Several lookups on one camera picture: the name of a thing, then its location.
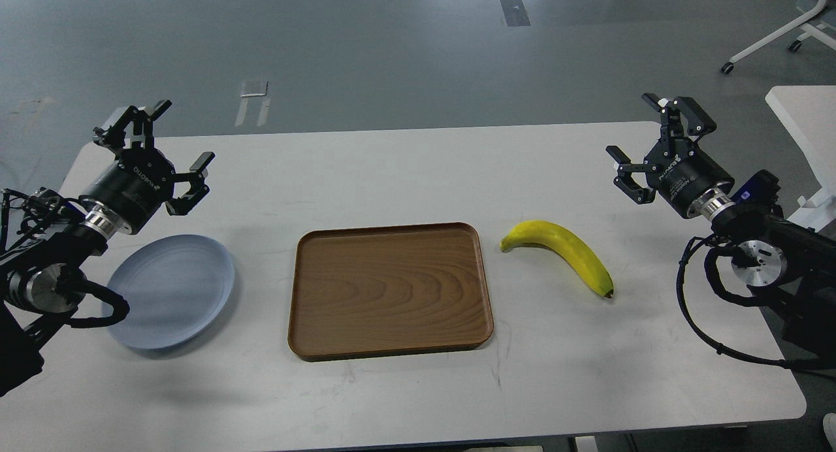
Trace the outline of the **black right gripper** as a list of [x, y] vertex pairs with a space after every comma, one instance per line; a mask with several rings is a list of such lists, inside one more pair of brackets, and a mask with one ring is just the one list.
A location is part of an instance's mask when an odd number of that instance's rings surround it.
[[[651, 204], [656, 192], [683, 219], [693, 219], [699, 210], [693, 202], [711, 188], [728, 193], [735, 179], [716, 161], [696, 147], [717, 124], [691, 97], [666, 99], [644, 93], [642, 100], [660, 115], [660, 138], [645, 156], [646, 163], [631, 163], [616, 145], [605, 150], [615, 161], [618, 189], [636, 204]], [[649, 187], [639, 186], [633, 175], [644, 173]]]

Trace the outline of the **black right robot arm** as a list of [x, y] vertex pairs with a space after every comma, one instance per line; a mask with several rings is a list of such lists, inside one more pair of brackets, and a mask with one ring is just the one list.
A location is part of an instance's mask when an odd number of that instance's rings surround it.
[[[788, 370], [834, 369], [834, 241], [785, 219], [777, 204], [779, 181], [761, 170], [733, 192], [734, 180], [701, 148], [716, 122], [691, 97], [642, 98], [660, 116], [660, 136], [642, 163], [618, 146], [614, 184], [636, 204], [661, 196], [683, 219], [704, 217], [707, 237], [692, 238], [677, 270], [677, 301], [693, 332], [719, 355]], [[700, 247], [707, 282], [720, 299], [742, 307], [765, 307], [783, 322], [781, 336], [811, 353], [811, 359], [761, 359], [741, 353], [699, 329], [686, 305], [686, 268]]]

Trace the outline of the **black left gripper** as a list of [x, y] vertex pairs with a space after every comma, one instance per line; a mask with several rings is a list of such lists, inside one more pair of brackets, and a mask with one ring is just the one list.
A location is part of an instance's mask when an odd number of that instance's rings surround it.
[[[171, 106], [172, 101], [163, 100], [151, 107], [120, 107], [104, 125], [93, 128], [93, 143], [119, 157], [87, 186], [80, 201], [86, 208], [100, 204], [116, 214], [126, 234], [141, 231], [165, 201], [168, 214], [185, 216], [210, 192], [206, 169], [215, 152], [203, 152], [188, 172], [175, 173], [174, 165], [154, 149], [154, 124]], [[172, 198], [179, 182], [189, 188]]]

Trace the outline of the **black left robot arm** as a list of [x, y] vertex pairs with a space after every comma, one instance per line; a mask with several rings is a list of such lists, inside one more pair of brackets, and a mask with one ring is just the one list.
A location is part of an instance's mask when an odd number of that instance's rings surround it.
[[93, 142], [114, 160], [78, 198], [2, 190], [3, 395], [41, 374], [40, 351], [63, 327], [110, 327], [129, 314], [122, 295], [87, 279], [89, 257], [117, 233], [137, 234], [159, 208], [186, 215], [209, 193], [213, 152], [176, 172], [155, 146], [154, 124], [170, 107], [124, 106], [95, 128]]

